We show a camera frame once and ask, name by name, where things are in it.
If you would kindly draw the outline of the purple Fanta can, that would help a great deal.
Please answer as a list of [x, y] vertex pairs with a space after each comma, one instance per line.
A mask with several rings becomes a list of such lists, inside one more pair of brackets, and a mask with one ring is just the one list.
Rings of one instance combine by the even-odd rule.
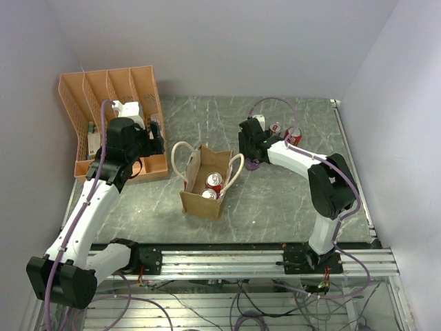
[[259, 169], [260, 163], [258, 161], [251, 161], [249, 159], [246, 159], [244, 166], [249, 171], [255, 171], [255, 170]]

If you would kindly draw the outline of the red tab soda can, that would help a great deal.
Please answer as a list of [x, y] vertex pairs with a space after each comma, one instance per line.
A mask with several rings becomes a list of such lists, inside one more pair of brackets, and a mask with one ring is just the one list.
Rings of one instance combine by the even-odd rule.
[[271, 136], [280, 137], [282, 133], [282, 126], [279, 122], [273, 122], [269, 124], [269, 132]]

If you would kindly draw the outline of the watermelon print canvas bag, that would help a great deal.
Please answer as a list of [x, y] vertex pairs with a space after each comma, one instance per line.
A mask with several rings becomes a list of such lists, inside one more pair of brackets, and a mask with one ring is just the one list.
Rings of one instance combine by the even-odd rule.
[[[184, 172], [176, 167], [175, 154], [179, 147], [190, 150]], [[223, 199], [241, 174], [245, 157], [241, 153], [234, 155], [231, 150], [215, 152], [204, 145], [195, 148], [186, 141], [179, 141], [172, 148], [171, 163], [174, 173], [184, 184], [183, 190], [180, 191], [183, 212], [205, 219], [219, 219]], [[217, 200], [201, 196], [201, 192], [206, 189], [206, 176], [210, 172], [218, 172], [223, 177], [223, 188]]]

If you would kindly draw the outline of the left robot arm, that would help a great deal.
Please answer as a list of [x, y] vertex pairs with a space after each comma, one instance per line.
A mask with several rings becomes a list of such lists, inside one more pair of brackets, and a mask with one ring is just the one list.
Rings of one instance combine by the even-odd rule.
[[93, 257], [89, 251], [124, 185], [135, 177], [133, 165], [164, 151], [157, 122], [150, 121], [146, 128], [128, 117], [109, 122], [105, 147], [98, 149], [89, 165], [81, 198], [64, 229], [42, 257], [31, 257], [26, 266], [38, 299], [84, 309], [108, 276], [139, 269], [141, 258], [135, 241], [113, 239]]

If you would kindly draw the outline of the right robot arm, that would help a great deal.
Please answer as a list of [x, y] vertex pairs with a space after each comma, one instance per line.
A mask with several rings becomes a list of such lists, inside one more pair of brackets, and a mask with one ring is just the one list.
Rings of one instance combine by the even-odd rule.
[[351, 208], [360, 203], [346, 159], [338, 153], [326, 156], [293, 146], [264, 131], [256, 118], [248, 118], [239, 128], [239, 149], [246, 159], [281, 166], [308, 180], [316, 220], [303, 262], [308, 271], [320, 272], [335, 251], [342, 220], [356, 213]]

